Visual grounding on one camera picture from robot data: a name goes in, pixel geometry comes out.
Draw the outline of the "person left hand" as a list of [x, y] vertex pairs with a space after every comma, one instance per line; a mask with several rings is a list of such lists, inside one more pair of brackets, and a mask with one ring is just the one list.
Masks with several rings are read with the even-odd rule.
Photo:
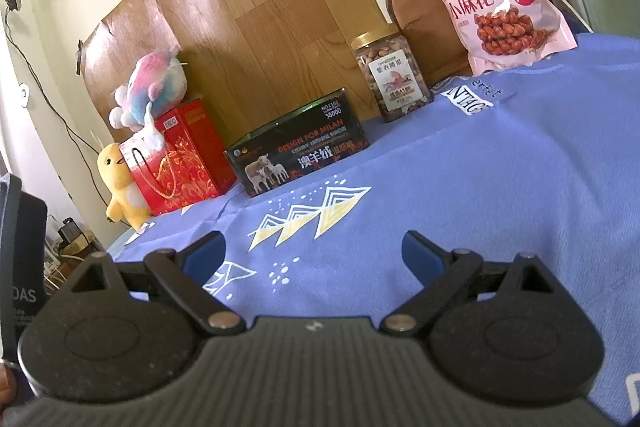
[[10, 404], [16, 397], [17, 383], [12, 369], [0, 365], [0, 407]]

